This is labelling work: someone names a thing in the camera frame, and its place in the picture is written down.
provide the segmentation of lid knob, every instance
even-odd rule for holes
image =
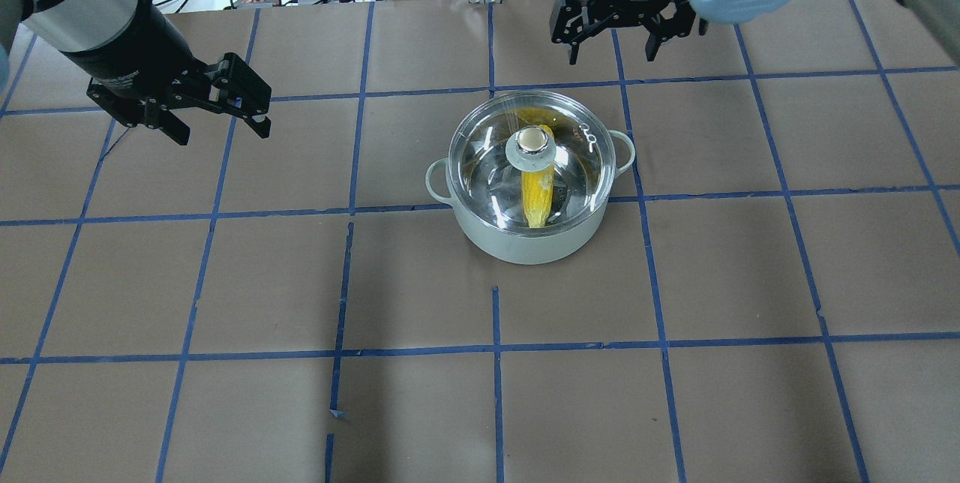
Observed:
[[[507,161],[521,172],[548,168],[557,156],[553,137],[537,125],[521,128],[507,141]]]
[[[517,145],[524,154],[538,154],[546,149],[549,136],[540,127],[524,127],[517,132]]]

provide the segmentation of white pot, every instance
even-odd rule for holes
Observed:
[[[611,138],[617,138],[621,142],[624,142],[630,151],[630,158],[627,159],[623,165],[615,169],[614,178],[616,179],[630,169],[630,166],[634,163],[637,152],[635,152],[633,141],[631,141],[626,134],[616,130],[607,130],[607,133],[610,134]],[[445,168],[443,172],[445,173],[446,187],[449,196],[442,196],[437,193],[430,182],[435,169],[440,166]],[[466,234],[466,237],[469,238],[470,241],[473,241],[474,245],[480,247],[481,250],[490,254],[492,257],[500,258],[501,260],[514,264],[545,264],[563,257],[568,257],[570,254],[573,254],[574,251],[578,250],[578,248],[583,247],[587,241],[590,240],[590,237],[593,237],[598,227],[600,227],[600,222],[603,221],[604,213],[607,211],[607,199],[609,199],[610,196],[609,190],[607,190],[604,196],[598,196],[596,209],[594,209],[586,219],[583,219],[582,222],[575,224],[575,226],[570,226],[569,229],[565,231],[543,236],[519,235],[493,226],[493,224],[487,223],[486,220],[481,219],[474,214],[473,211],[470,211],[457,198],[456,193],[452,192],[452,178],[453,171],[449,167],[447,158],[439,159],[431,164],[430,167],[426,169],[425,178],[426,188],[430,196],[437,202],[445,203],[447,206],[453,207],[453,213],[457,218],[457,223],[460,224],[460,229],[463,230],[463,233]]]

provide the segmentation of blue tape grid line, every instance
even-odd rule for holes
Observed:
[[[910,67],[903,69],[884,69],[882,74],[901,75],[901,74],[922,74],[922,73],[949,73],[956,72],[956,67]],[[761,73],[755,75],[757,80],[789,80],[789,79],[815,79],[815,77],[857,77],[857,76],[880,76],[880,70],[825,70],[825,72],[812,73]],[[627,86],[650,86],[657,83],[703,83],[704,81],[737,81],[750,80],[747,75],[721,75],[721,76],[676,76],[665,77],[665,79],[627,79],[624,83]],[[366,98],[380,97],[411,97],[419,95],[450,95],[457,93],[477,93],[480,91],[521,91],[530,89],[576,89],[582,87],[605,87],[619,86],[619,80],[600,80],[600,81],[577,81],[577,82],[557,82],[557,83],[524,83],[511,85],[486,85],[477,87],[451,87],[442,89],[411,89],[398,91],[367,91],[364,93]],[[290,96],[272,97],[271,103],[297,103],[297,101],[331,101],[338,99],[359,99],[359,93],[331,93],[331,94],[291,94]],[[77,106],[69,108],[37,108],[27,110],[10,110],[7,115],[38,115],[38,114],[63,114],[96,112],[100,108],[95,106]]]
[[[350,169],[350,202],[349,213],[356,213],[357,203],[357,173],[360,165],[360,140],[363,137],[363,111],[367,103],[367,72],[370,70],[370,42],[371,32],[374,30],[374,1],[370,1],[367,8],[367,36],[363,45],[363,67],[360,72],[360,94],[357,103],[357,125],[353,137],[353,165]]]
[[[503,463],[503,373],[500,370],[500,287],[494,286],[493,295],[493,401],[494,433],[496,443],[496,483],[504,483]]]
[[[347,326],[347,295],[350,291],[350,257],[353,252],[353,222],[346,226],[346,246],[343,250],[343,277],[340,281],[340,309],[337,315],[337,337],[333,350],[333,377],[330,379],[330,410],[340,409],[340,369],[343,363],[344,329]]]
[[[0,106],[0,119],[3,119],[3,116],[9,113],[7,108],[10,107],[10,99],[14,97],[14,91],[17,90],[17,84],[20,84],[20,77],[23,76],[23,70],[27,68],[27,61],[30,59],[31,53],[34,52],[35,45],[37,45],[37,33],[34,33],[34,36],[30,38],[30,44],[27,45],[26,52],[23,53],[20,66],[17,67],[16,73],[13,75],[13,81],[10,81],[10,89],[7,90],[7,97],[3,100],[3,106]]]
[[[627,96],[627,80],[624,77],[623,57],[620,53],[620,39],[617,37],[617,30],[611,29],[613,35],[613,52],[616,56],[616,72],[620,78],[620,99],[623,103],[623,115],[627,121],[627,135],[634,139],[634,124],[630,114],[630,99]],[[673,452],[676,459],[676,475],[679,482],[686,483],[686,467],[683,463],[683,444],[680,437],[680,422],[677,415],[677,402],[673,393],[673,374],[670,371],[670,344],[666,335],[666,326],[663,322],[663,308],[661,306],[661,295],[659,295],[659,282],[657,281],[657,263],[654,259],[653,241],[650,237],[650,223],[647,217],[647,202],[644,199],[644,182],[639,172],[639,160],[633,165],[634,184],[637,186],[637,203],[640,207],[640,225],[643,231],[643,246],[647,259],[647,270],[650,275],[650,289],[652,299],[654,299],[654,314],[657,317],[657,337],[659,349],[661,350],[661,362],[663,367],[663,385],[666,393],[667,412],[670,417],[670,431],[673,436]]]
[[[490,99],[493,99],[494,95],[497,93],[497,80],[495,79],[494,69],[497,68],[497,63],[494,61],[494,4],[493,2],[487,3],[487,58],[489,61],[489,83],[487,84],[487,90],[490,92]]]
[[[10,94],[13,94],[13,87],[10,88]],[[110,147],[110,135],[113,134],[113,127],[116,124],[115,121],[110,120],[109,125],[106,128],[106,136],[103,137],[103,145],[100,147],[100,156],[97,160],[97,165],[93,169],[93,175],[90,178],[90,185],[86,188],[86,196],[83,198],[83,207],[79,217],[83,219],[86,216],[87,210],[90,207],[90,200],[93,198],[93,189],[97,186],[97,179],[100,176],[100,169],[103,168],[104,158],[107,154],[107,149]],[[13,411],[13,418],[10,420],[10,427],[7,429],[7,437],[4,439],[3,450],[0,451],[0,473],[3,473],[4,465],[7,463],[7,456],[10,454],[11,443],[14,442],[14,434],[17,434],[17,424],[20,423],[20,417],[23,415],[23,407],[27,402],[27,395],[30,393],[30,386],[34,381],[34,373],[37,371],[37,366],[39,364],[39,359],[41,359],[41,353],[44,351],[44,343],[47,339],[47,333],[50,332],[50,325],[54,319],[54,313],[57,311],[57,303],[59,302],[59,296],[63,291],[63,284],[66,281],[66,275],[70,270],[70,262],[73,259],[73,254],[77,249],[77,242],[80,240],[80,231],[83,225],[78,223],[76,229],[73,230],[73,238],[70,240],[70,246],[66,251],[66,257],[63,259],[63,266],[61,267],[61,274],[57,279],[57,287],[54,289],[54,295],[52,295],[50,306],[47,309],[47,314],[43,320],[43,327],[40,330],[39,337],[37,339],[37,346],[34,348],[34,355],[30,358],[30,367],[27,370],[27,377],[24,379],[23,388],[20,390],[20,398],[16,402],[16,408]]]
[[[901,104],[899,104],[899,101],[897,100],[897,94],[894,93],[894,88],[890,85],[890,79],[887,77],[887,70],[884,69],[884,63],[881,62],[881,57],[877,52],[877,47],[874,45],[873,38],[870,36],[870,31],[867,31],[867,25],[866,22],[863,21],[863,16],[860,14],[860,9],[857,7],[857,1],[847,1],[850,2],[850,8],[853,9],[853,15],[856,16],[857,24],[860,25],[860,32],[863,33],[863,38],[867,42],[867,47],[870,48],[870,55],[873,56],[874,63],[877,64],[877,72],[880,75],[880,80],[883,83],[883,87],[887,90],[887,96],[890,98],[890,103],[897,112],[897,118],[901,122],[903,132],[906,134],[906,138],[910,142],[910,147],[913,149],[913,152],[916,155],[916,162],[919,163],[919,168],[923,171],[923,178],[926,178],[928,189],[933,193],[933,199],[936,200],[937,207],[940,209],[940,216],[943,216],[943,223],[946,224],[946,231],[950,234],[950,240],[953,241],[954,251],[956,251],[957,257],[960,257],[960,238],[957,237],[957,231],[954,229],[953,222],[950,220],[950,213],[947,212],[944,199],[942,196],[940,196],[940,191],[937,189],[937,183],[933,180],[933,175],[930,172],[930,168],[927,166],[925,159],[923,159],[923,153],[920,151],[920,145],[917,142],[917,138],[914,136],[913,131],[910,130],[909,121],[906,118],[906,115],[903,113]]]
[[[330,483],[333,476],[333,433],[326,435],[326,450],[323,452],[323,483]]]
[[[960,184],[937,185],[940,191],[960,191]],[[888,194],[888,193],[919,193],[929,192],[929,186],[905,187],[867,187],[862,189],[805,189],[791,190],[791,196],[842,196],[854,194]],[[744,198],[781,198],[783,191],[753,191],[729,193],[675,193],[675,195],[644,195],[646,203],[658,200],[729,200]],[[636,196],[612,196],[611,203],[635,203]],[[436,211],[450,209],[443,203],[419,203],[412,205],[374,205],[355,207],[354,213],[365,215],[370,213],[394,213],[404,211]],[[0,227],[36,227],[55,226],[56,224],[109,224],[109,223],[151,223],[175,221],[208,221],[213,217],[218,219],[250,219],[255,217],[298,217],[313,215],[349,215],[349,207],[331,207],[330,209],[277,209],[265,211],[234,211],[212,213],[182,213],[168,215],[135,215],[130,217],[85,217],[85,219],[28,219],[28,220],[0,220]]]
[[[370,45],[374,32],[375,1],[370,1],[367,8],[367,28],[364,33],[363,64],[360,72],[360,94],[357,103],[356,132],[353,137],[353,163],[350,168],[350,196],[349,208],[346,213],[352,218],[358,213],[356,206],[357,178],[360,171],[360,145],[363,140],[363,115],[367,100],[367,76],[370,72]],[[346,225],[346,244],[343,246],[343,275],[340,278],[340,305],[337,314],[337,336],[333,350],[333,371],[330,376],[330,412],[339,413],[340,410],[340,376],[344,360],[344,332],[347,328],[347,299],[350,294],[350,257],[353,253],[353,229],[351,220]],[[333,442],[334,434],[327,435],[327,450],[325,459],[326,480],[332,477],[333,470]]]
[[[960,331],[930,331],[914,333],[866,333],[858,335],[830,335],[834,344],[851,343],[897,343],[913,341],[960,341]],[[823,336],[805,337],[750,337],[735,339],[681,339],[668,340],[671,349],[686,347],[764,347],[787,345],[810,345],[823,343]],[[615,340],[614,342],[587,343],[516,343],[515,345],[462,345],[412,347],[412,349],[343,349],[340,357],[414,357],[453,356],[460,353],[532,353],[533,351],[584,351],[584,350],[660,350],[659,340]],[[334,359],[338,352],[332,349],[247,351],[227,353],[190,353],[188,361],[260,361],[269,359]],[[124,355],[55,355],[41,356],[38,365],[85,364],[85,363],[155,363],[179,361],[178,353],[146,353]],[[0,365],[30,365],[32,357],[3,357]]]
[[[253,28],[250,29],[250,40],[247,42],[246,62],[250,62],[254,54],[254,41],[257,39],[257,26],[260,25],[260,9],[256,9],[253,14]],[[227,165],[230,162],[230,149],[233,148],[233,134],[236,131],[237,118],[230,118],[229,130],[226,132],[226,142],[223,144],[223,158],[220,161],[220,175],[217,178],[217,191],[213,198],[213,209],[210,216],[210,227],[206,233],[206,242],[203,245],[203,255],[199,261],[199,272],[196,274],[196,287],[193,294],[193,303],[190,305],[190,314],[186,323],[186,332],[183,334],[183,345],[179,353],[177,378],[174,381],[174,388],[170,398],[170,409],[167,412],[167,422],[163,432],[163,442],[160,445],[159,459],[157,460],[157,477],[155,481],[161,483],[164,480],[164,470],[167,464],[167,453],[170,450],[170,438],[173,435],[174,421],[177,418],[177,406],[179,404],[179,395],[183,386],[183,374],[186,371],[188,363],[188,354],[190,353],[190,343],[193,340],[193,329],[197,321],[197,303],[203,294],[203,281],[206,280],[206,267],[209,264],[210,251],[213,248],[213,235],[217,229],[217,213],[220,211],[220,201],[223,198],[224,182],[227,179]]]
[[[796,239],[796,248],[798,248],[799,257],[801,257],[803,271],[806,274],[806,283],[809,287],[810,298],[813,299],[814,310],[817,315],[817,320],[820,323],[820,335],[823,337],[823,347],[826,349],[826,357],[827,360],[829,360],[830,373],[833,374],[833,383],[836,386],[837,397],[840,400],[840,410],[843,412],[844,423],[847,425],[847,435],[850,436],[850,446],[853,448],[853,458],[856,461],[861,482],[869,483],[870,476],[867,473],[867,465],[863,459],[863,453],[860,450],[860,440],[857,439],[857,429],[854,427],[854,417],[851,415],[850,405],[847,402],[847,392],[844,389],[843,378],[840,377],[840,367],[837,365],[836,354],[833,351],[833,342],[830,340],[830,329],[827,327],[827,320],[824,318],[822,313],[820,293],[817,289],[816,280],[813,278],[813,268],[810,265],[809,255],[806,253],[806,243],[803,241],[803,233],[800,229],[800,221],[797,219],[797,211],[794,208],[790,186],[788,184],[788,180],[786,180],[785,172],[783,172],[783,165],[781,158],[779,158],[779,153],[777,152],[777,144],[774,141],[773,131],[770,127],[770,120],[767,118],[767,111],[764,107],[764,97],[761,96],[761,88],[759,88],[758,81],[754,77],[754,67],[750,60],[750,53],[748,53],[747,45],[743,40],[743,33],[740,31],[740,26],[735,25],[733,30],[736,33],[737,43],[740,45],[740,52],[743,56],[743,62],[747,68],[747,74],[751,77],[750,84],[751,89],[754,91],[754,99],[757,100],[757,111],[759,112],[760,120],[763,123],[763,131],[766,134],[767,142],[770,146],[772,161],[774,161],[775,168],[777,168],[779,182],[781,182],[783,200],[786,203],[787,213],[790,216],[790,224],[792,224],[793,227],[793,234],[794,238]]]

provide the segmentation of corn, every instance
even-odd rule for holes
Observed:
[[[547,125],[541,124],[539,127],[553,137],[553,131]],[[550,166],[539,172],[521,173],[523,216],[526,217],[527,226],[531,229],[542,229],[550,216],[550,206],[553,202],[553,169],[554,163],[551,162]]]

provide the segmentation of pot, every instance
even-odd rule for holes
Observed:
[[[617,166],[613,138],[630,158]],[[527,222],[524,172],[552,161],[549,212],[542,227]],[[630,169],[634,143],[607,130],[583,104],[549,91],[517,91],[481,104],[460,122],[446,158],[426,169],[426,187],[453,208],[477,247],[515,264],[559,260],[583,247],[603,220],[614,179]],[[431,176],[443,167],[448,196]]]

